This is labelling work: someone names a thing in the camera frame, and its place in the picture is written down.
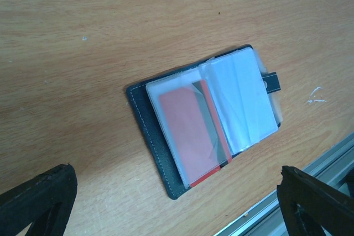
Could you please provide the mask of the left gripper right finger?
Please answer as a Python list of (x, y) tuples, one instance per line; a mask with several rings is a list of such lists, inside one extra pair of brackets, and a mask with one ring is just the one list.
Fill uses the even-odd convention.
[(293, 166), (283, 166), (277, 197), (289, 235), (353, 235), (353, 198)]

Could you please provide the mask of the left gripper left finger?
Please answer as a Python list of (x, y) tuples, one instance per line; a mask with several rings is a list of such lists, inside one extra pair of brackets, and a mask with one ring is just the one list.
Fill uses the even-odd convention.
[(63, 235), (77, 195), (71, 165), (60, 164), (1, 194), (1, 235)]

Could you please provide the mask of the dark blue card holder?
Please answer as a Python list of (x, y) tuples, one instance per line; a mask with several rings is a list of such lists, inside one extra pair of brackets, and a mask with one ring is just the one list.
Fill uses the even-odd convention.
[(128, 86), (168, 196), (178, 199), (274, 134), (280, 89), (249, 44)]

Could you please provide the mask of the plain red card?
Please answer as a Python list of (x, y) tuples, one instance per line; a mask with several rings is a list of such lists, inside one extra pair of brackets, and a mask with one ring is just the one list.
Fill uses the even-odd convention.
[(195, 187), (232, 160), (205, 80), (159, 96), (163, 128), (185, 187)]

